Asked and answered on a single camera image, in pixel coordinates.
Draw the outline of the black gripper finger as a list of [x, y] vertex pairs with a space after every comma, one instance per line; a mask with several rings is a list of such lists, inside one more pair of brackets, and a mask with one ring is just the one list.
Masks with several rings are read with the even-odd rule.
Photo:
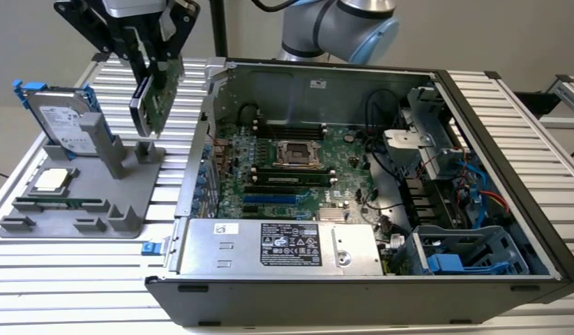
[[154, 86], [164, 89], [171, 76], [171, 62], [180, 59], [182, 48], [199, 17], [195, 1], [154, 1], [151, 23], [151, 74]]
[[131, 66], [136, 82], [150, 77], [139, 47], [138, 30], [152, 23], [154, 14], [114, 17], [103, 1], [55, 1], [55, 11], [88, 42], [104, 53], [116, 53]]

